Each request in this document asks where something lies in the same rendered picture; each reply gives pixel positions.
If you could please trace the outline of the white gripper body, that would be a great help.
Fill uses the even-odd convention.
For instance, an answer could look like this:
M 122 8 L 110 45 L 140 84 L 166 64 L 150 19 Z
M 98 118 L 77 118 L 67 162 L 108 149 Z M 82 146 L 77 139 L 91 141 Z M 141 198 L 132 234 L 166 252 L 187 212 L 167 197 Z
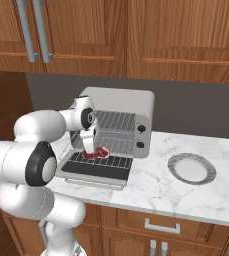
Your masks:
M 88 153 L 88 154 L 92 154 L 95 152 L 96 150 L 96 146 L 95 146 L 95 137 L 91 136 L 91 137 L 84 137 L 82 139 L 83 142 L 83 147 L 84 150 Z

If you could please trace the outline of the red raw steak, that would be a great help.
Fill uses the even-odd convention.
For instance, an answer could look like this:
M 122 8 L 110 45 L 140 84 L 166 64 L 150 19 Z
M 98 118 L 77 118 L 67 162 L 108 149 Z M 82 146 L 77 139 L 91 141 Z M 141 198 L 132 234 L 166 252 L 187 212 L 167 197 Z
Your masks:
M 97 147 L 94 153 L 87 153 L 86 151 L 82 152 L 82 157 L 84 159 L 106 159 L 109 157 L 110 152 L 105 147 Z

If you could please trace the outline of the toaster oven door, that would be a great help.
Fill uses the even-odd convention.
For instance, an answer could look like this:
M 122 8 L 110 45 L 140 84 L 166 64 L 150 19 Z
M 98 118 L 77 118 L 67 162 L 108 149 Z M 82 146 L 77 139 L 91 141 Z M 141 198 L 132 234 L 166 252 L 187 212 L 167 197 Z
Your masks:
M 74 150 L 71 150 L 58 164 L 56 176 L 68 179 L 77 179 L 99 183 L 107 183 L 125 187 L 128 182 L 130 169 L 82 164 L 71 162 Z

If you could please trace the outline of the silver toaster oven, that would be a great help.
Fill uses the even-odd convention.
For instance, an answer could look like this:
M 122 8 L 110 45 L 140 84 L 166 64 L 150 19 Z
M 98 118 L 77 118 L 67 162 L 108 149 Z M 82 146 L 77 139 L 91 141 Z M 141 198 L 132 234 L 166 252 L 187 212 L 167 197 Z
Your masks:
M 87 87 L 82 91 L 82 94 L 90 96 L 96 112 L 98 110 L 103 110 L 134 114 L 135 128 L 133 132 L 101 130 L 99 127 L 98 136 L 100 137 L 103 132 L 106 132 L 107 134 L 121 134 L 125 139 L 134 141 L 133 160 L 135 158 L 145 158 L 148 156 L 155 101 L 155 95 L 152 92 L 145 90 Z M 137 128 L 139 125 L 145 126 L 146 130 L 143 133 L 138 131 Z M 139 141 L 144 143 L 144 148 L 137 147 L 137 142 Z M 64 154 L 64 157 L 71 150 L 74 150 L 72 145 L 71 149 Z

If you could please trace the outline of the wooden base cupboard door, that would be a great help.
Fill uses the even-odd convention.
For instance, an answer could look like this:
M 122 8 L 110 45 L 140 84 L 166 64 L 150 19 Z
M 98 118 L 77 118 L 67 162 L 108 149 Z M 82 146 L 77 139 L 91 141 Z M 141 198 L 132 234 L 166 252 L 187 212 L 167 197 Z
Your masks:
M 104 256 L 148 256 L 150 240 L 156 241 L 155 256 L 159 256 L 157 238 L 116 229 L 102 229 Z
M 102 256 L 98 210 L 96 205 L 87 204 L 86 218 L 74 230 L 75 237 L 86 251 L 87 256 Z M 20 256 L 40 256 L 45 250 L 45 245 L 38 222 L 12 217 L 6 213 L 2 215 Z
M 160 237 L 158 239 L 159 256 L 161 242 L 168 243 L 167 256 L 224 256 L 229 235 L 214 234 L 207 241 L 202 242 Z

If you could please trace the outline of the grey rimmed white plate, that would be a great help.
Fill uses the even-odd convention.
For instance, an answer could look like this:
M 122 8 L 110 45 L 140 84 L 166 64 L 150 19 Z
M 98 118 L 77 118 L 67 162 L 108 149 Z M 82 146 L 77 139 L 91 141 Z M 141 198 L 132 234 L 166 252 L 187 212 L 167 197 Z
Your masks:
M 179 181 L 201 186 L 214 181 L 217 171 L 206 158 L 193 153 L 179 153 L 168 160 L 170 173 Z

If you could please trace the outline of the wooden drawer front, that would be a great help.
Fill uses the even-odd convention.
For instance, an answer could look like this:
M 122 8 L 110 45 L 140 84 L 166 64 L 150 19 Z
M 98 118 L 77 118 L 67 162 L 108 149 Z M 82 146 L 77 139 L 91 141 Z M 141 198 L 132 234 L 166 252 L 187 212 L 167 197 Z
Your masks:
M 149 214 L 131 210 L 101 206 L 101 223 L 104 227 L 138 231 L 143 234 L 169 236 L 169 233 L 153 231 L 145 228 L 145 219 L 151 225 L 174 228 L 180 225 L 179 234 L 171 234 L 172 238 L 199 242 L 204 245 L 223 248 L 229 240 L 229 227 L 205 222 L 179 219 L 157 214 Z

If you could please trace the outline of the wooden wall cupboard door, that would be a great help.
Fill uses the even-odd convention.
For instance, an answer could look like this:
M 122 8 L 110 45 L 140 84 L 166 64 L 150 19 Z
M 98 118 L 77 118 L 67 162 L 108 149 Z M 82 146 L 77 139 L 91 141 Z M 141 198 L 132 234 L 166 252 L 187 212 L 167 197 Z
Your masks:
M 32 0 L 28 0 L 26 13 L 34 51 L 38 54 L 38 60 L 34 63 L 28 60 L 16 0 L 0 0 L 0 71 L 44 71 Z
M 229 84 L 229 0 L 128 0 L 127 76 Z
M 124 77 L 127 0 L 44 0 L 49 74 Z

